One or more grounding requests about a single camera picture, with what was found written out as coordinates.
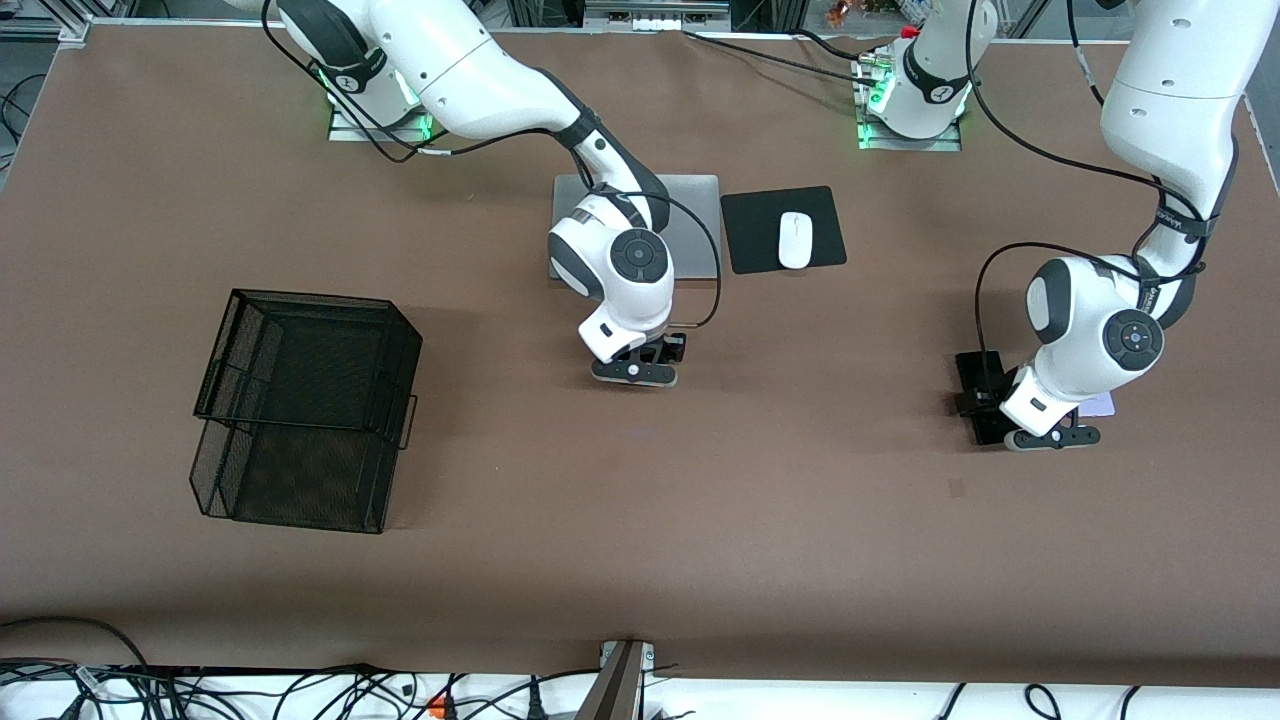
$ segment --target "brown table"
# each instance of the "brown table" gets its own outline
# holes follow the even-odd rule
[[[1280,202],[1245,113],[1196,306],[1103,443],[983,452],[951,416],[982,259],[1128,249],[1153,193],[973,115],[961,154],[859,151],[844,83],[672,33],[500,40],[655,172],[829,184],[849,264],[731,274],[676,388],[602,386],[590,302],[547,279],[553,142],[393,167],[326,142],[256,29],[97,27],[0,195],[0,615],[97,616],[188,665],[550,671],[634,634],[690,675],[1280,678]],[[1120,53],[1091,49],[1100,76]],[[1007,124],[1115,163],[1070,47],[982,69]],[[988,277],[1015,356],[1044,259]],[[385,534],[197,512],[191,409],[232,287],[385,297],[425,336]],[[708,300],[681,287],[676,316]],[[0,652],[125,660],[90,635]]]

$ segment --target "black connector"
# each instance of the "black connector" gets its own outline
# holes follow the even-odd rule
[[[538,675],[529,676],[529,715],[527,720],[547,720],[543,710],[543,691],[539,689]]]

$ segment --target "black box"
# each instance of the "black box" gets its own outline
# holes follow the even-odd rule
[[[200,511],[380,533],[421,348],[384,300],[233,290],[196,401]]]

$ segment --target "mouse pad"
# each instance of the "mouse pad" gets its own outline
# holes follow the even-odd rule
[[[810,268],[844,265],[849,260],[829,187],[744,192],[721,197],[721,217],[735,274],[786,269],[778,263],[778,224],[783,213],[804,213],[813,218]]]

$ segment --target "computer mouse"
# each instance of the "computer mouse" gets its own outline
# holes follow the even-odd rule
[[[813,256],[813,218],[804,213],[782,213],[778,223],[778,263],[783,268],[799,270],[809,265]]]

